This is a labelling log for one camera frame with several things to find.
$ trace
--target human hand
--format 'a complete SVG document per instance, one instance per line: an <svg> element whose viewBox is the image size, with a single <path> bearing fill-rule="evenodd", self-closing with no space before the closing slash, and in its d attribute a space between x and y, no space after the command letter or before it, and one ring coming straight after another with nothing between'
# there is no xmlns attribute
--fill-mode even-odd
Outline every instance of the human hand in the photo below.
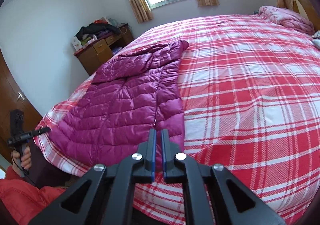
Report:
<svg viewBox="0 0 320 225"><path fill-rule="evenodd" d="M13 150L12 151L12 169L17 173L20 174L20 169L19 167L15 164L18 163L20 160L20 154L19 152ZM21 166L26 169L29 170L32 166L31 163L31 152L30 152L30 147L26 147L24 150L24 155L21 158Z"/></svg>

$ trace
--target person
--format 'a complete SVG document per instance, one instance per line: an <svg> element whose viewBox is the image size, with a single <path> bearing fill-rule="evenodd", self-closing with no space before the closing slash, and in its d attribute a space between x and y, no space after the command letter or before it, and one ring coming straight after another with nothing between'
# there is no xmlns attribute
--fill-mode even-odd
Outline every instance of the person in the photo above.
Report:
<svg viewBox="0 0 320 225"><path fill-rule="evenodd" d="M41 189L29 184L19 176L20 154L12 152L12 166L9 166L4 179L0 179L0 200L19 225L27 225L37 214L47 207L66 189L45 186ZM21 166L29 170L32 166L30 148L26 147L21 158Z"/></svg>

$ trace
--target red jacket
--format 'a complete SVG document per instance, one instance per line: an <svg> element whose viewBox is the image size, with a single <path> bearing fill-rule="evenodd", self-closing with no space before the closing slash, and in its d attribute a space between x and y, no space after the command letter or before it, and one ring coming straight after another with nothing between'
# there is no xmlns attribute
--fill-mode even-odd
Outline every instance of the red jacket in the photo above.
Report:
<svg viewBox="0 0 320 225"><path fill-rule="evenodd" d="M12 166L8 167L5 179L0 179L0 199L19 225L27 225L64 191L49 186L38 189L25 182Z"/></svg>

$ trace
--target wooden headboard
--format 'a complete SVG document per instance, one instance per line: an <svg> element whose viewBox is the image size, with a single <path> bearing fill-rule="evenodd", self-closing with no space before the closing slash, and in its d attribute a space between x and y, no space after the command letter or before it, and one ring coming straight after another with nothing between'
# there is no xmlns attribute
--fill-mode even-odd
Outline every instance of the wooden headboard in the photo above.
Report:
<svg viewBox="0 0 320 225"><path fill-rule="evenodd" d="M293 0L293 10L309 19L313 23L315 31L320 30L320 17L309 0Z"/></svg>

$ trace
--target red and white plaid sheet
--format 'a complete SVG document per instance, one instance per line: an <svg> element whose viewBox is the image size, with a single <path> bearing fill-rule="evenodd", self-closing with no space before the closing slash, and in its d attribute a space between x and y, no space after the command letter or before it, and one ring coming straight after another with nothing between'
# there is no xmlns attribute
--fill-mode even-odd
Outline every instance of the red and white plaid sheet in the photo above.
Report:
<svg viewBox="0 0 320 225"><path fill-rule="evenodd" d="M185 153L224 164L292 224L320 183L320 51L310 36L262 16L222 15L153 28L122 53L180 39L190 43L178 78ZM56 125L92 78L39 125ZM61 170L78 176L88 170L47 135L35 142ZM165 184L161 173L151 185L136 186L134 207L167 224L185 223L182 188Z"/></svg>

